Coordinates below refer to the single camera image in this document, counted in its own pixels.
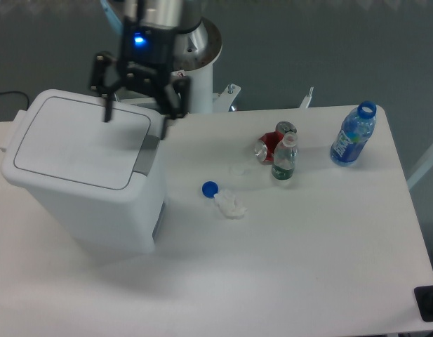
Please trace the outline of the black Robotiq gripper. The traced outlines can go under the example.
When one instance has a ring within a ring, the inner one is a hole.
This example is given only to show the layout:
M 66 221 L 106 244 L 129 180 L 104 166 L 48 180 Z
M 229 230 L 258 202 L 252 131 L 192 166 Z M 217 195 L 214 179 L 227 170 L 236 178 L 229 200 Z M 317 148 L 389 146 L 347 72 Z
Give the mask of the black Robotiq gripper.
M 175 37 L 173 26 L 124 17 L 118 59 L 107 51 L 96 53 L 93 58 L 89 88 L 103 99 L 105 123 L 112 120 L 114 94 L 121 88 L 160 100 L 164 115 L 162 140 L 171 122 L 189 113 L 191 78 L 171 78 Z M 117 78 L 108 84 L 107 71 L 111 67 Z

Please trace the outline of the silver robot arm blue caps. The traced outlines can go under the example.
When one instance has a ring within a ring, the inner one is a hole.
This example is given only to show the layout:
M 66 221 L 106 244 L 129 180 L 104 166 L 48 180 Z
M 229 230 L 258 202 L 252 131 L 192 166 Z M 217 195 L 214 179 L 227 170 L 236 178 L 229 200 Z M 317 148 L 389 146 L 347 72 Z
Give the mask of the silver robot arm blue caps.
M 125 88 L 151 97 L 164 121 L 161 137 L 169 121 L 189 112 L 192 78 L 175 75 L 178 61 L 175 45 L 182 18 L 193 1 L 101 1 L 107 19 L 120 29 L 118 56 L 101 51 L 94 56 L 89 88 L 104 101 L 104 122 L 112 119 L 114 94 Z

